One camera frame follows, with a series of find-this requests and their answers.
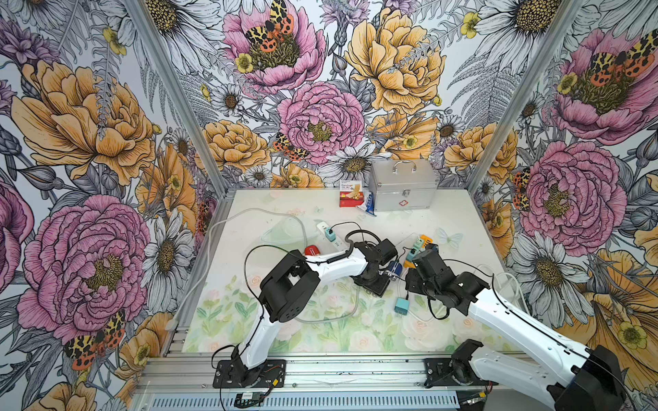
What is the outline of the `blue electric shaver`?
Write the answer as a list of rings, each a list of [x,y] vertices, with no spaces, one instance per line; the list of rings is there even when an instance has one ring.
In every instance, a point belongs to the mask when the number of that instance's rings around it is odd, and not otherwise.
[[[388,267],[387,267],[387,272],[390,277],[393,278],[401,278],[403,274],[403,265],[400,264],[397,260],[392,261]]]

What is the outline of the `teal usb charger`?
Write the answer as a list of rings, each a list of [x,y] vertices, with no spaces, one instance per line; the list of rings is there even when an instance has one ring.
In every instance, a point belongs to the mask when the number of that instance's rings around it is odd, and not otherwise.
[[[328,241],[336,241],[336,234],[331,228],[325,229],[325,236]]]
[[[407,315],[410,310],[410,302],[407,299],[404,298],[398,298],[395,306],[394,306],[394,312],[399,314],[399,315]]]

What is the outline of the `white power strip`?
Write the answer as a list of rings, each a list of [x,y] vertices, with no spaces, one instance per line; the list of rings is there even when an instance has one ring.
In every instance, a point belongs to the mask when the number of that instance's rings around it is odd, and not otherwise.
[[[329,245],[331,245],[333,249],[335,249],[336,251],[346,250],[346,246],[344,245],[344,242],[338,237],[336,230],[332,226],[330,226],[327,222],[325,221],[318,222],[316,224],[316,228],[320,232],[321,237]]]

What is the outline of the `red electric shaver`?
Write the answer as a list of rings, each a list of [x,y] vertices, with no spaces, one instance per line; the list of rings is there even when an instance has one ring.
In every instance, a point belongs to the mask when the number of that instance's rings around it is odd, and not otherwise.
[[[318,256],[321,255],[320,248],[315,245],[309,245],[304,249],[305,256]]]

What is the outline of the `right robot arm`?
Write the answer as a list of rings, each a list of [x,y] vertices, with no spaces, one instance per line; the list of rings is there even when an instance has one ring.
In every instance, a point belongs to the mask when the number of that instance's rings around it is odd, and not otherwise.
[[[555,410],[620,410],[629,400],[620,363],[609,349],[590,349],[562,336],[471,272],[454,274],[435,248],[412,263],[405,279],[409,292],[486,325],[529,357],[520,360],[467,339],[449,362],[447,377],[456,384],[497,383]]]

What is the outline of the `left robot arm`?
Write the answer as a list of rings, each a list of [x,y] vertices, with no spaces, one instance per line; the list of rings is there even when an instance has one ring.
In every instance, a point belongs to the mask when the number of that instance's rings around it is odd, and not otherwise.
[[[387,287],[389,279],[380,270],[398,258],[392,242],[377,239],[375,244],[348,243],[344,251],[317,256],[290,251],[270,270],[260,283],[257,320],[248,337],[233,349],[226,380],[239,387],[250,387],[258,381],[281,328],[306,308],[319,286],[349,277],[364,289],[378,283]]]

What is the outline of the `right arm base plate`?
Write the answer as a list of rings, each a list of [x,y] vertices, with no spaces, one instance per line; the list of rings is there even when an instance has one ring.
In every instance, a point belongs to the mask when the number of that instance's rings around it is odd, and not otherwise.
[[[497,383],[483,380],[475,375],[470,366],[453,361],[452,358],[427,358],[423,361],[426,379],[423,387],[426,389],[450,386],[481,386],[493,387]]]

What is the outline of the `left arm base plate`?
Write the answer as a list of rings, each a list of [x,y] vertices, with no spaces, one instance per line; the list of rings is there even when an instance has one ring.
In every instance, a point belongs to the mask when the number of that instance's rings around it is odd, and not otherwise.
[[[240,359],[220,361],[215,368],[214,389],[268,389],[284,384],[287,361],[268,359],[256,368],[246,368]]]

